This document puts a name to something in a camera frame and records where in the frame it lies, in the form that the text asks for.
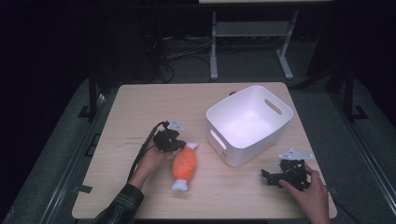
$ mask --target background table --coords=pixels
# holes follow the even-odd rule
[[[293,109],[282,137],[259,156],[239,167],[228,166],[207,142],[206,110],[232,91],[263,85]],[[172,159],[146,182],[146,195],[136,218],[302,218],[298,204],[283,189],[267,186],[261,169],[279,173],[278,155],[291,147],[313,153],[303,125],[283,83],[172,84],[122,86],[108,116],[73,209],[75,218],[94,218],[126,183],[134,158],[151,129],[176,119],[184,131],[178,139],[197,142],[198,167],[188,191],[170,190]],[[319,170],[316,160],[307,161]],[[330,216],[336,209],[330,198]]]

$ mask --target white plastic bin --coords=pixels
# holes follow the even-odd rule
[[[240,166],[277,141],[292,117],[271,92],[251,86],[206,111],[207,139],[228,165]]]

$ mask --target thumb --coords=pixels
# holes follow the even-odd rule
[[[299,190],[297,190],[294,186],[292,186],[286,180],[283,180],[283,179],[279,180],[279,184],[293,196],[296,196],[298,193],[300,193]]]

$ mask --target person's right hand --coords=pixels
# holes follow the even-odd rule
[[[305,164],[311,175],[311,185],[306,191],[299,191],[285,180],[279,184],[297,201],[312,224],[331,223],[329,219],[329,191],[320,180],[319,172]]]

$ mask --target orange plush toy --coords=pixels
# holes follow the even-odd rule
[[[194,174],[197,161],[194,149],[198,146],[196,143],[187,143],[175,156],[173,161],[173,176],[176,180],[172,190],[187,190],[187,181]]]

